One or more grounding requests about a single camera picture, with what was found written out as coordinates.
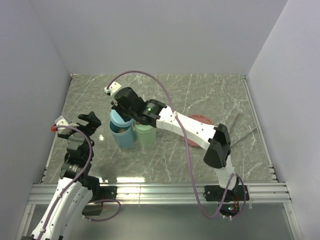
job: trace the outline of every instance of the green lid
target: green lid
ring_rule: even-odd
[[[151,132],[153,129],[155,129],[153,126],[150,126],[150,125],[142,125],[142,124],[139,124],[137,123],[136,121],[133,123],[133,126],[134,126],[134,129],[136,131],[138,131],[139,133],[149,133]]]

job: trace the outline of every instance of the light blue lid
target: light blue lid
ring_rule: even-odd
[[[117,125],[120,128],[128,127],[134,122],[133,119],[131,119],[130,121],[124,121],[122,117],[116,112],[116,110],[111,110],[110,119],[114,125]]]

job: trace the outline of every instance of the wire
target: wire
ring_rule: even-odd
[[[104,218],[104,219],[92,219],[90,217],[87,217],[85,216],[84,218],[85,219],[88,219],[92,222],[104,222],[104,221],[107,221],[107,220],[110,220],[110,219],[113,219],[115,216],[118,215],[118,213],[120,212],[121,210],[121,203],[116,200],[116,199],[101,199],[101,200],[95,200],[95,201],[90,201],[89,203],[105,203],[105,202],[112,202],[112,203],[117,203],[119,205],[119,208],[118,210],[115,212],[115,214],[113,214],[112,216],[109,216],[107,218]]]
[[[174,106],[173,106],[173,104],[172,104],[172,101],[171,101],[171,98],[170,98],[170,96],[169,96],[168,91],[166,90],[165,86],[164,86],[155,76],[151,75],[150,73],[147,73],[147,72],[144,72],[144,71],[140,71],[140,70],[129,70],[129,71],[125,71],[125,72],[120,73],[119,75],[117,75],[117,76],[108,84],[108,86],[107,86],[106,88],[109,89],[109,87],[111,86],[111,84],[112,84],[114,81],[116,81],[118,78],[120,78],[121,76],[126,75],[126,74],[131,74],[131,73],[143,74],[143,75],[146,75],[146,76],[152,78],[153,80],[155,80],[155,81],[161,86],[161,88],[163,89],[163,91],[164,91],[164,93],[165,93],[165,95],[166,95],[166,98],[168,99],[169,106],[170,106],[170,108],[171,108],[171,110],[172,110],[172,113],[174,113],[175,109],[174,109]],[[191,179],[191,185],[192,185],[192,188],[193,188],[193,192],[194,192],[194,195],[195,195],[196,202],[197,202],[197,204],[198,204],[201,212],[202,212],[203,215],[204,215],[206,218],[208,218],[208,219],[213,219],[213,218],[215,218],[215,217],[218,215],[218,213],[219,213],[219,211],[220,211],[220,209],[221,209],[221,207],[222,207],[222,205],[223,205],[223,203],[224,203],[224,201],[225,201],[225,198],[226,198],[226,195],[227,195],[227,191],[228,191],[228,187],[229,187],[229,185],[230,185],[230,182],[231,182],[232,178],[236,175],[236,176],[239,178],[239,180],[240,180],[240,182],[241,182],[241,184],[242,184],[242,188],[243,188],[243,192],[244,192],[244,200],[243,200],[242,208],[240,209],[239,213],[233,217],[233,218],[236,218],[236,217],[239,216],[239,215],[241,214],[241,212],[243,211],[243,209],[244,209],[244,207],[245,207],[245,205],[246,205],[246,201],[247,201],[246,188],[245,188],[245,185],[244,185],[243,180],[241,179],[241,177],[240,177],[237,173],[231,174],[231,176],[230,176],[230,178],[229,178],[229,181],[227,182],[227,185],[226,185],[225,190],[224,190],[224,192],[223,192],[223,196],[222,196],[222,198],[221,198],[221,201],[220,201],[220,204],[219,204],[217,210],[215,211],[215,213],[214,213],[212,216],[208,215],[207,212],[206,212],[206,210],[205,210],[205,208],[202,206],[202,204],[201,204],[201,202],[200,202],[199,195],[198,195],[195,178],[194,178],[194,174],[193,174],[193,171],[192,171],[192,163],[191,163],[191,157],[190,157],[190,149],[189,149],[189,144],[188,144],[187,132],[186,132],[183,124],[181,123],[181,121],[179,120],[179,118],[178,118],[177,115],[175,115],[175,119],[176,119],[176,121],[178,122],[178,124],[179,124],[179,126],[180,126],[180,128],[181,128],[181,130],[182,130],[182,132],[183,132],[184,143],[185,143],[185,147],[186,147],[186,157],[187,157],[187,162],[188,162],[188,167],[189,167],[189,174],[190,174],[190,179]]]
[[[49,212],[48,212],[48,215],[43,223],[43,227],[42,227],[42,230],[39,234],[39,236],[37,237],[36,240],[40,240],[44,234],[44,231],[46,230],[46,227],[48,226],[48,223],[49,223],[49,220],[50,220],[50,217],[52,216],[54,210],[55,210],[55,207],[57,206],[59,200],[61,199],[62,195],[68,190],[68,188],[75,182],[78,180],[78,178],[86,171],[86,168],[88,167],[90,161],[91,161],[91,157],[92,157],[92,153],[93,153],[93,150],[92,150],[92,144],[90,142],[90,139],[87,137],[87,135],[85,135],[82,131],[80,131],[79,129],[75,128],[75,127],[72,127],[72,126],[65,126],[65,125],[59,125],[59,126],[54,126],[53,129],[59,129],[59,128],[66,128],[66,129],[71,129],[79,134],[81,134],[84,139],[86,140],[86,142],[88,143],[88,146],[89,146],[89,156],[88,156],[88,160],[86,161],[84,167],[82,168],[82,170],[74,177],[74,179],[72,179],[68,185],[62,189],[62,191],[60,192],[59,195],[57,195],[57,198],[55,199],[55,201],[53,202]],[[115,215],[113,215],[112,217],[115,217],[117,214],[119,213],[119,211],[117,211],[115,213]]]

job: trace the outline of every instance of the pink plate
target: pink plate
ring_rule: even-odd
[[[191,119],[194,119],[194,120],[196,120],[196,121],[198,121],[198,122],[200,122],[200,123],[203,123],[203,124],[213,125],[213,122],[212,122],[209,118],[207,118],[207,117],[205,117],[205,116],[203,116],[203,115],[194,114],[194,115],[188,116],[188,117],[191,118]],[[196,144],[194,141],[188,140],[188,143],[189,143],[191,146],[200,147],[200,146],[199,146],[198,144]]]

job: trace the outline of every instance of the gray wall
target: gray wall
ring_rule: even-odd
[[[30,0],[73,74],[247,74],[287,0]]]
[[[289,0],[250,73],[271,153],[306,240],[320,238],[320,1]]]
[[[0,233],[17,234],[41,179],[70,75],[29,1],[0,3]]]

